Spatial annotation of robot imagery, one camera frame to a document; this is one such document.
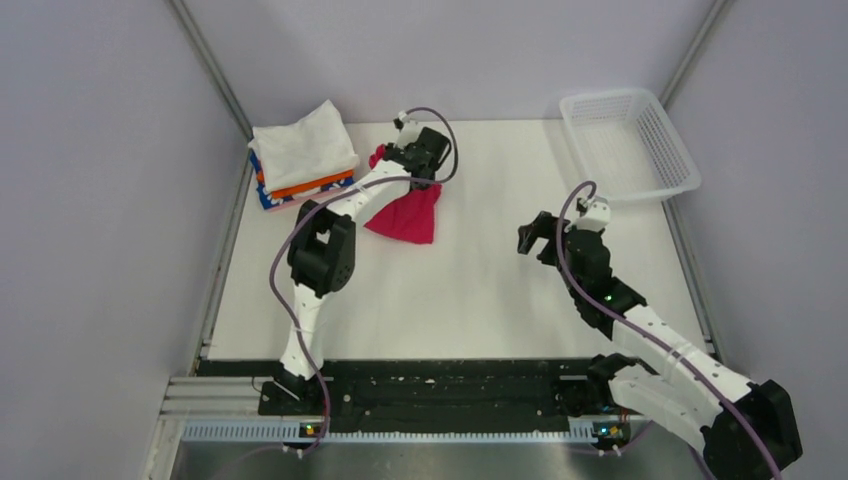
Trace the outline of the red t shirt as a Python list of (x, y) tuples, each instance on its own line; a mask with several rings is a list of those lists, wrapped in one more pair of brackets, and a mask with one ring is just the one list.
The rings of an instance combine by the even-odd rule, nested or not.
[(436, 205), (441, 197), (442, 186), (410, 190), (377, 214), (366, 224), (371, 232), (392, 240), (429, 245), (434, 242), (436, 227)]

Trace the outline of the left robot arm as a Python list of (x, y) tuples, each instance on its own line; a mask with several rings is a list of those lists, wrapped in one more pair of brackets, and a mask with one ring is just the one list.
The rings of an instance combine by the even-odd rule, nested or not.
[(447, 158), (456, 159), (453, 131), (441, 133), (415, 121), (398, 119), (398, 137), (380, 160), (352, 186), (322, 203), (305, 202), (295, 228), (273, 261), (285, 261), (294, 285), (289, 338), (273, 375), (283, 401), (297, 413), (319, 404), (322, 359), (315, 340), (322, 306), (351, 280), (356, 261), (357, 229), (392, 202), (438, 185)]

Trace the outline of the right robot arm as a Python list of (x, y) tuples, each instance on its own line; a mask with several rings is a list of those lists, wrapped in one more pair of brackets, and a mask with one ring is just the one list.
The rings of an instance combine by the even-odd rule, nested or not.
[(586, 397), (600, 412), (635, 411), (699, 453), (716, 479), (775, 479), (803, 446), (789, 393), (756, 383), (677, 333), (618, 278), (603, 234), (611, 209), (581, 199), (569, 221), (542, 211), (519, 227), (517, 251), (539, 240), (538, 260), (562, 275), (580, 318), (617, 347), (598, 355)]

